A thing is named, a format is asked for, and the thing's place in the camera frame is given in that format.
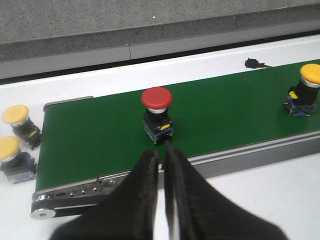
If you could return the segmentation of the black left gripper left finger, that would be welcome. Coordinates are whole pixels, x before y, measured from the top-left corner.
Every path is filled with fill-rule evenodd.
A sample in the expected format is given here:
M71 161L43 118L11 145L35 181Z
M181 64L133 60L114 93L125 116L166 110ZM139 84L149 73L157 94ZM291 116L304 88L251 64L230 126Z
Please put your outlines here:
M145 150L101 203L58 227L52 240L151 240L158 198L158 154Z

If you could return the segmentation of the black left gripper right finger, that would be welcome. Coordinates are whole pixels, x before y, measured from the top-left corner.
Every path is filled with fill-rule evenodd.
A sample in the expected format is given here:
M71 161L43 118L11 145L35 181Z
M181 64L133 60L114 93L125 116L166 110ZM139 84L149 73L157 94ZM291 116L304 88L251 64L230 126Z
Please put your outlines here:
M212 187L183 152L165 144L165 213L171 240L286 240L285 233Z

